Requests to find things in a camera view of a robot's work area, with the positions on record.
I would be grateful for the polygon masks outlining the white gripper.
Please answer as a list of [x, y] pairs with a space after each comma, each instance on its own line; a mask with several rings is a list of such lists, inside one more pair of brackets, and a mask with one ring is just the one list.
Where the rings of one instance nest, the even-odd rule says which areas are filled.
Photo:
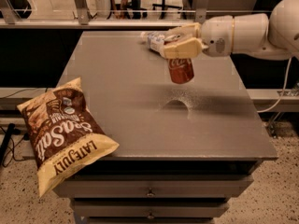
[[233, 30], [232, 16], [214, 17], [206, 20], [202, 26], [194, 22], [169, 29], [165, 32], [164, 41], [172, 43], [162, 47], [162, 56], [166, 59], [190, 59], [202, 51], [211, 57], [229, 56], [232, 52]]

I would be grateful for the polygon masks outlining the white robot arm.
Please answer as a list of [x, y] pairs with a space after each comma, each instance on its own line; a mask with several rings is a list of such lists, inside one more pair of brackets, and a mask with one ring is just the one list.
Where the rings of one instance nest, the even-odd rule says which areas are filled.
[[177, 41], [159, 49], [166, 59], [246, 54], [250, 57], [282, 61], [299, 58], [299, 0], [282, 0], [272, 13], [213, 17], [167, 31]]

